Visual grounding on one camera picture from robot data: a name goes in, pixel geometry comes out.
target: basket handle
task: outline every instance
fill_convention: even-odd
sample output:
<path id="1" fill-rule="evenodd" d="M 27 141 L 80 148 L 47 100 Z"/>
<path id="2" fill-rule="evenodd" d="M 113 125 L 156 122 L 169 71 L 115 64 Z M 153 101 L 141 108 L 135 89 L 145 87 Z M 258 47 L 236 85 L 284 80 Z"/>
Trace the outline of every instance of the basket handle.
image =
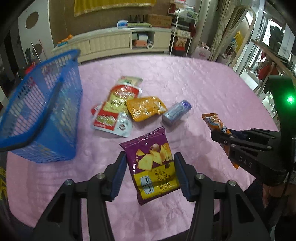
<path id="1" fill-rule="evenodd" d="M 54 108 L 54 105 L 56 103 L 56 100 L 58 98 L 59 92 L 61 90 L 61 87 L 63 85 L 64 81 L 59 80 L 52 92 L 52 96 L 49 99 L 48 105 L 45 107 L 44 109 L 44 115 L 43 117 L 41 117 L 41 120 L 39 121 L 38 126 L 35 128 L 35 130 L 32 132 L 31 136 L 29 136 L 24 142 L 19 142 L 7 147 L 0 147 L 0 152 L 6 152 L 6 151 L 12 151 L 15 149 L 20 149 L 23 147 L 28 146 L 29 144 L 31 144 L 31 142 L 34 141 L 34 139 L 38 136 L 38 134 L 41 132 L 41 130 L 44 128 L 47 119 L 49 118 L 52 109 Z"/>

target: brown wall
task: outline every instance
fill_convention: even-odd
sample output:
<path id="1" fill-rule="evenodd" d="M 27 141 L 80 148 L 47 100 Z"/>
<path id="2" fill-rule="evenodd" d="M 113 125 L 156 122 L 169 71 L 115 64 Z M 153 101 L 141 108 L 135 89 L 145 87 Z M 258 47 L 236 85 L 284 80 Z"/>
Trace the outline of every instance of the brown wall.
<path id="1" fill-rule="evenodd" d="M 118 20 L 129 15 L 167 15 L 170 0 L 157 0 L 154 7 L 122 7 L 99 10 L 74 17 L 75 0 L 49 0 L 49 21 L 54 44 L 69 34 L 77 35 L 92 30 L 116 27 Z"/>

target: human hand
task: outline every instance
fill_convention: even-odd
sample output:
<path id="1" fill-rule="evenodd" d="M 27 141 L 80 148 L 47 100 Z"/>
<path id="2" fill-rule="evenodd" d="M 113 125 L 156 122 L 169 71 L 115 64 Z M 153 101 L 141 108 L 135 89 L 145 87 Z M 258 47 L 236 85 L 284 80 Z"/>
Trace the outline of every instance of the human hand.
<path id="1" fill-rule="evenodd" d="M 282 183 L 279 186 L 276 187 L 270 187 L 265 184 L 263 184 L 263 190 L 262 190 L 262 201 L 263 205 L 266 208 L 269 202 L 270 196 L 272 197 L 281 197 L 285 183 Z M 286 196 L 289 196 L 286 209 L 284 210 L 284 215 L 295 215 L 296 214 L 296 185 L 289 183 L 286 193 Z"/>

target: circular cutout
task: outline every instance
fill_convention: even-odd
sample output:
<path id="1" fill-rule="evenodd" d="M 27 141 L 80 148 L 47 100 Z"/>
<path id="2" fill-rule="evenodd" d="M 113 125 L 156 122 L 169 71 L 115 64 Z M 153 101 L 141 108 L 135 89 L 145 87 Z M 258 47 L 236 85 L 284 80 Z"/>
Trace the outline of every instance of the circular cutout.
<path id="1" fill-rule="evenodd" d="M 42 46 L 41 46 L 41 44 L 35 44 L 35 45 L 34 45 L 34 48 L 36 49 L 37 54 L 40 56 L 41 53 L 42 53 Z M 34 55 L 35 57 L 37 57 L 37 55 L 36 55 L 34 49 L 32 49 L 32 52 L 33 52 L 33 55 Z"/>
<path id="2" fill-rule="evenodd" d="M 36 25 L 38 18 L 39 18 L 39 14 L 37 12 L 31 13 L 26 20 L 26 28 L 27 29 L 33 28 Z"/>

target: blue plastic basket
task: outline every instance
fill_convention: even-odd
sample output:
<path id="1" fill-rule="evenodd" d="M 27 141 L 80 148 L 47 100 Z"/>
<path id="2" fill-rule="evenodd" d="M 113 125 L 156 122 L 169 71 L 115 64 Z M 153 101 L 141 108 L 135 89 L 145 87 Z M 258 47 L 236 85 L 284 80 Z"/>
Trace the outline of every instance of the blue plastic basket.
<path id="1" fill-rule="evenodd" d="M 44 163 L 76 154 L 82 97 L 78 50 L 51 58 L 26 75 L 0 124 L 0 151 Z"/>

